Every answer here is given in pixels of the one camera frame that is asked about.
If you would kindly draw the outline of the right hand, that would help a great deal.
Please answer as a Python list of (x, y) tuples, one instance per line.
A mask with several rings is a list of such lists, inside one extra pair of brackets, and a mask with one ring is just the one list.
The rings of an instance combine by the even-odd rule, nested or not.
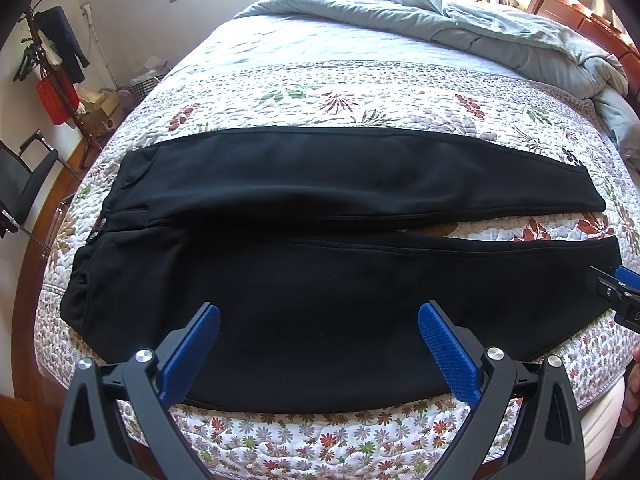
[(628, 376), (623, 408), (620, 411), (620, 424), (624, 428), (632, 425), (640, 406), (640, 346), (634, 348), (632, 358), (634, 366)]

